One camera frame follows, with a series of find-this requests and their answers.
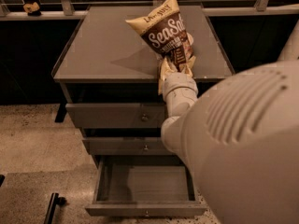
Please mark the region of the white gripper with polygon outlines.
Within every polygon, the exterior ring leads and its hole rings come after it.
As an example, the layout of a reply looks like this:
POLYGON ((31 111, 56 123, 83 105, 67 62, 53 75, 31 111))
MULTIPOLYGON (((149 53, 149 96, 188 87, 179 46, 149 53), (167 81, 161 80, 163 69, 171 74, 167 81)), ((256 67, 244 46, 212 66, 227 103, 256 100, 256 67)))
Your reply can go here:
POLYGON ((198 89, 192 78, 195 60, 196 57, 192 56, 186 63, 181 64, 181 73, 176 73, 177 68, 168 57, 164 57, 160 62, 158 94, 163 94, 168 108, 189 108, 196 102, 198 89))

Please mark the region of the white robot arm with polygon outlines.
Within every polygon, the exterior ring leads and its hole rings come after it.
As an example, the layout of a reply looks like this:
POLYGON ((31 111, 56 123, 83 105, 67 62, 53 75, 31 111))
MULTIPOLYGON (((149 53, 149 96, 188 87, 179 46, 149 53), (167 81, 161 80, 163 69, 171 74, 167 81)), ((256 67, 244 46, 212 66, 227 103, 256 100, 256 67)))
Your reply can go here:
POLYGON ((221 224, 299 224, 299 61, 265 64, 200 94, 168 75, 164 146, 221 224))

